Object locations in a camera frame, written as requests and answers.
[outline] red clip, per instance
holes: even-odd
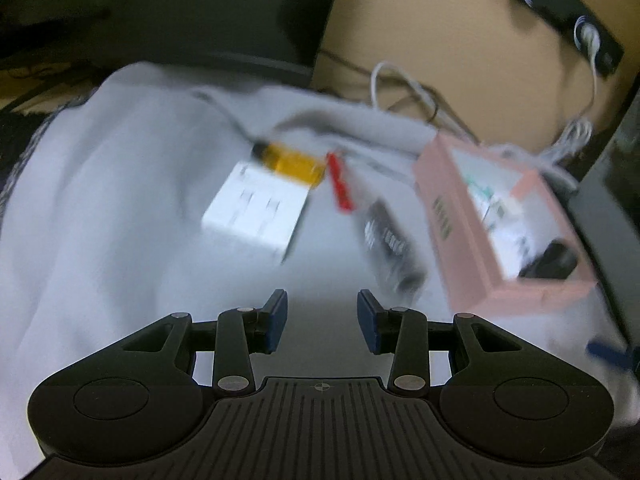
[[[327,153],[326,164],[329,167],[331,182],[334,186],[334,193],[338,201],[338,209],[347,213],[353,212],[356,208],[349,194],[349,187],[344,181],[344,162],[335,152]]]

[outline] pink box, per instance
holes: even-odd
[[[575,251],[578,266],[567,280],[505,279],[461,171],[490,174],[492,184],[518,200],[541,248],[562,238]],[[584,248],[537,171],[438,134],[416,162],[414,174],[455,312],[480,316],[549,312],[583,298],[595,286]]]

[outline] dark fabric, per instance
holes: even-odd
[[[48,114],[0,114],[0,189]]]

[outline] white box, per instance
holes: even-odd
[[[202,226],[270,250],[282,261],[309,186],[238,162],[202,216]]]

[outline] white fabric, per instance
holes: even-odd
[[[275,354],[252,356],[258,382],[265,375],[386,379],[391,356],[369,354],[355,310],[361,288],[384,295],[328,182],[311,193],[281,266],[234,254],[201,231],[212,197],[249,157],[239,129],[317,154],[348,142],[407,176],[412,157],[344,135],[418,153],[435,133],[311,92],[149,64],[124,68],[87,104],[63,111],[18,180],[0,237],[0,478],[20,478],[42,458],[26,418],[41,380],[171,312],[215,319],[228,308],[259,306],[282,287],[289,321]],[[428,266],[416,308],[450,320],[414,190],[366,168],[362,174]],[[632,377],[584,354],[595,335],[622,348],[597,294],[552,316],[492,321],[598,378],[614,397],[617,424],[638,419]],[[198,359],[198,382],[210,383],[210,364],[210,356]],[[432,356],[433,383],[448,376],[446,358]]]

